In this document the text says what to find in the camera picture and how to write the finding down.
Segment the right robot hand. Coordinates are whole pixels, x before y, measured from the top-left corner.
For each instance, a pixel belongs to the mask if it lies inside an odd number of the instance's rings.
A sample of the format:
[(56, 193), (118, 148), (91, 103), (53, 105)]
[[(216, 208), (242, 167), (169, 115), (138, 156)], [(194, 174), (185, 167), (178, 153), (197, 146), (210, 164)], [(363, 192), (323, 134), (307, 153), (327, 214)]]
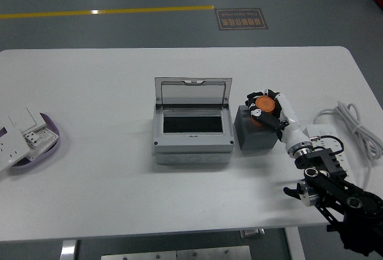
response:
[(247, 95), (245, 105), (251, 120), (273, 130), (279, 141), (285, 144), (291, 158), (314, 151), (312, 141), (303, 133), (295, 111), (284, 94), (270, 89), (252, 92)]

